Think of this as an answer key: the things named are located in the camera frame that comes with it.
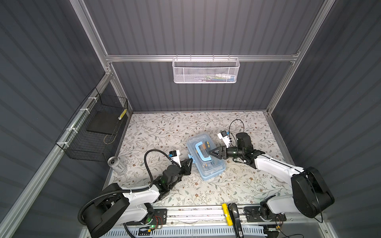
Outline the light blue toolbox base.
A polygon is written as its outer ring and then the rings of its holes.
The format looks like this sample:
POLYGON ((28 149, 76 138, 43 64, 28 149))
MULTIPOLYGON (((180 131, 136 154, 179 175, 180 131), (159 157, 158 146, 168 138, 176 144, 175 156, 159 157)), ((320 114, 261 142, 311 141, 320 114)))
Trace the light blue toolbox base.
POLYGON ((212 179, 226 170, 226 163, 214 156, 211 156, 210 161, 203 161, 198 155, 194 157, 191 154, 188 154, 188 157, 193 159, 193 163, 196 165, 203 180, 212 179))

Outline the yellow black screwdriver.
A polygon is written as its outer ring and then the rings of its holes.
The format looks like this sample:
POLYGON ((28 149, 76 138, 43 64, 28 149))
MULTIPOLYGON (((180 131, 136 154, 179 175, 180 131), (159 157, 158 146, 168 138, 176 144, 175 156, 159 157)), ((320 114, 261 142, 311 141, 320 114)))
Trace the yellow black screwdriver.
POLYGON ((202 145, 202 147, 203 147, 204 150, 206 150, 206 149, 210 149, 210 143, 209 143, 208 141, 203 142, 201 145, 202 145))

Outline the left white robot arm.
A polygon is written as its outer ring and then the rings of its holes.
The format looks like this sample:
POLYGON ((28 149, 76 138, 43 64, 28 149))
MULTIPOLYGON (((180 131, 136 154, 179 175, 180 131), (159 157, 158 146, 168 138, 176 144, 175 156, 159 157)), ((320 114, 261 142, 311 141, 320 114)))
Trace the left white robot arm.
POLYGON ((191 174, 193 159, 181 161, 179 154, 179 151, 168 154, 157 149, 147 151, 143 161, 149 175, 149 185, 122 188, 117 183, 110 184, 80 208, 77 215, 79 223, 87 227, 93 238, 105 235, 116 225, 130 222, 149 224, 155 214, 152 205, 164 199, 183 176, 191 174), (171 163, 157 178, 153 177, 147 162, 151 152, 164 155, 171 163))

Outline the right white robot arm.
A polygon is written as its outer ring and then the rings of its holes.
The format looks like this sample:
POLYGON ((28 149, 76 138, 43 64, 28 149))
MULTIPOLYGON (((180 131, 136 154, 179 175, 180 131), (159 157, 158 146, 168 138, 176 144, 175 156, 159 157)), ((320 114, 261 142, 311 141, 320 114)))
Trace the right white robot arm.
POLYGON ((291 187, 291 195, 271 195, 260 202, 259 213, 264 221, 271 221, 282 213, 300 213, 315 218, 334 204, 334 196, 316 168, 294 166, 254 149, 245 132, 236 135, 236 146, 230 145, 227 132, 222 131, 218 137, 225 144, 209 150, 209 155, 220 160, 239 158, 244 164, 267 172, 291 187))

